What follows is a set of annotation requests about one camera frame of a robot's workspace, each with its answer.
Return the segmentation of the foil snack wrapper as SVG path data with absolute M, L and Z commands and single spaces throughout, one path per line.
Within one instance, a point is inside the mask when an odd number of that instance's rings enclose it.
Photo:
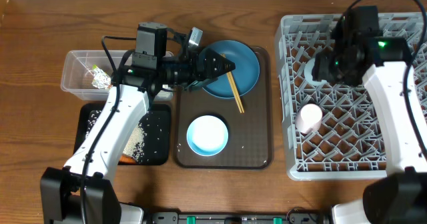
M 104 90 L 111 89 L 111 77 L 104 70 L 94 65 L 91 72 L 93 73 L 93 80 L 91 81 L 93 87 Z

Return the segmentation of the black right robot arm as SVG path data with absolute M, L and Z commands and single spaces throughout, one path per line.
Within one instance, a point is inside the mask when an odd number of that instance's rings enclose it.
M 331 222 L 425 223 L 426 120 L 405 38 L 383 35 L 375 6 L 347 10 L 331 37 L 335 46 L 316 55 L 312 76 L 363 85 L 386 150 L 386 177 L 367 186 L 361 199 L 335 205 Z

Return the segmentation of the light blue rice bowl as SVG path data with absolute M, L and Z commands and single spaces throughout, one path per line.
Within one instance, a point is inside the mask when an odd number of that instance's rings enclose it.
M 194 153 L 210 157 L 219 154 L 226 147 L 229 131 L 219 117 L 202 115 L 189 124 L 185 137 Z

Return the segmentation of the pink cup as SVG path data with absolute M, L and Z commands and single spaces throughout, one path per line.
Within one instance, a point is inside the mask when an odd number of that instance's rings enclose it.
M 296 129 L 303 134 L 316 132 L 320 128 L 322 117 L 321 108 L 313 103 L 308 103 L 296 115 Z

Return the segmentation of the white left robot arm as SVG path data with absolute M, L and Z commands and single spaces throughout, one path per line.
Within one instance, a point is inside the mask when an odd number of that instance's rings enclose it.
M 162 90 L 198 90 L 235 69 L 213 49 L 200 49 L 202 32 L 183 34 L 161 23 L 141 22 L 119 64 L 89 135 L 63 168 L 49 167 L 40 180 L 45 223 L 142 223 L 141 207 L 121 203 L 113 180 L 123 150 Z

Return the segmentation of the light blue cup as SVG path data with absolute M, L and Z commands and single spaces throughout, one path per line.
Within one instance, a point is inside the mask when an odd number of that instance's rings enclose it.
M 305 67 L 304 67 L 304 77 L 305 80 L 308 82 L 308 84 L 310 84 L 311 86 L 317 87 L 319 85 L 324 85 L 327 83 L 326 80 L 321 80 L 321 81 L 315 81 L 313 79 L 313 75 L 312 75 L 312 70 L 314 68 L 314 63 L 315 63 L 315 59 L 310 59 Z

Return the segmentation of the orange carrot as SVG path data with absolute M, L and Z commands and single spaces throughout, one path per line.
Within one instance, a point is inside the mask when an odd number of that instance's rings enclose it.
M 121 155 L 119 159 L 120 165 L 137 165 L 137 161 L 130 156 Z

